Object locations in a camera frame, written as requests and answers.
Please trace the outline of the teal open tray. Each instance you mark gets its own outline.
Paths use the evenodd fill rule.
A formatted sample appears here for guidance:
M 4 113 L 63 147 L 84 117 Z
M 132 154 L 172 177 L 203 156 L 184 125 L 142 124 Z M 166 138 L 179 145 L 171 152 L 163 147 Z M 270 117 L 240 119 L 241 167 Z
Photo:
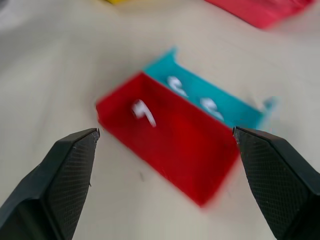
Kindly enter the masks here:
M 177 95 L 217 119 L 204 110 L 200 103 L 201 98 L 212 99 L 217 105 L 218 112 L 221 113 L 224 118 L 224 121 L 220 119 L 217 120 L 228 127 L 239 126 L 259 129 L 261 125 L 266 122 L 277 105 L 277 99 L 275 97 L 266 99 L 262 103 L 261 109 L 253 107 L 178 64 L 176 61 L 177 51 L 176 47 L 166 51 L 144 67 L 143 72 L 175 94 L 177 93 L 168 86 L 167 78 L 168 76 L 177 77 L 182 82 L 188 97 Z

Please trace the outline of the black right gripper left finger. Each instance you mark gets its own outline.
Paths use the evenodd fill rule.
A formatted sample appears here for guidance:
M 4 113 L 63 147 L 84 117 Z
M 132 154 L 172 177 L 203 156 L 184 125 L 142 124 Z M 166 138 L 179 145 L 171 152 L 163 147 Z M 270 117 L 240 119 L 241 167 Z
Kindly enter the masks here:
M 72 240 L 89 187 L 100 132 L 54 143 L 0 207 L 0 240 Z

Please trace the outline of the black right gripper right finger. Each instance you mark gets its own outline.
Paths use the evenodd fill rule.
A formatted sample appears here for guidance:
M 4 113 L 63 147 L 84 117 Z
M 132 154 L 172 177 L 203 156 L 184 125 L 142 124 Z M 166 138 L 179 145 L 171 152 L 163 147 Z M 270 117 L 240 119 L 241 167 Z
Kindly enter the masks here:
M 284 138 L 234 127 L 246 178 L 276 240 L 320 240 L 320 173 Z

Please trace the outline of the white earbud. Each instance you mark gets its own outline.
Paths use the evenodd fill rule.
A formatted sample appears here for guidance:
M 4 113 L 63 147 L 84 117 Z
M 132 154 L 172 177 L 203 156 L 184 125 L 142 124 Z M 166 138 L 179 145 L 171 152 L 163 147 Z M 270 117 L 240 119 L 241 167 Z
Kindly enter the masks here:
M 200 104 L 203 107 L 203 109 L 206 110 L 209 114 L 221 121 L 224 121 L 223 115 L 220 112 L 218 112 L 218 107 L 211 98 L 201 98 Z
M 182 82 L 177 77 L 168 76 L 167 84 L 174 92 L 176 92 L 180 96 L 183 96 L 185 98 L 189 97 L 186 91 L 184 90 Z
M 155 118 L 151 113 L 150 109 L 147 105 L 141 100 L 138 99 L 136 102 L 133 103 L 131 107 L 132 113 L 137 119 L 142 119 L 144 117 L 147 118 L 150 125 L 155 128 L 157 126 Z

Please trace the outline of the red open tray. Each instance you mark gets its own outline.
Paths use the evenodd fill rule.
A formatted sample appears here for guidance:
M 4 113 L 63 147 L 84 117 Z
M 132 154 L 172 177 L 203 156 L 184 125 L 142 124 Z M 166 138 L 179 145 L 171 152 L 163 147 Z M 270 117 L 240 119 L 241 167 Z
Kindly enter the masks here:
M 142 100 L 156 127 L 137 119 Z M 198 206 L 216 194 L 239 150 L 232 130 L 140 72 L 96 103 L 100 125 Z

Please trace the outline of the pink fabric bag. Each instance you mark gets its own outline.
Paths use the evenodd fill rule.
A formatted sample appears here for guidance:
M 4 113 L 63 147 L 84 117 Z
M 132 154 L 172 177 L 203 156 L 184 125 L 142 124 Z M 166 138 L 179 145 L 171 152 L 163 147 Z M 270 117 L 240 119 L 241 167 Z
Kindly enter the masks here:
M 302 13 L 317 0 L 204 0 L 244 22 L 265 29 Z

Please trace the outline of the yellow plastic bin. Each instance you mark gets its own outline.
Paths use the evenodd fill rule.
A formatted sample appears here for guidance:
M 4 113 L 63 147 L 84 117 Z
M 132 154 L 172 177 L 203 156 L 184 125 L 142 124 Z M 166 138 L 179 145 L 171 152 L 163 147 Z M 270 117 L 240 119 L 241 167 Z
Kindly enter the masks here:
M 139 1 L 142 1 L 142 0 L 100 0 L 104 3 L 108 3 L 108 4 L 111 4 L 111 5 L 120 5 L 120 4 L 123 4 L 123 3 L 131 3 L 131 2 L 139 2 Z

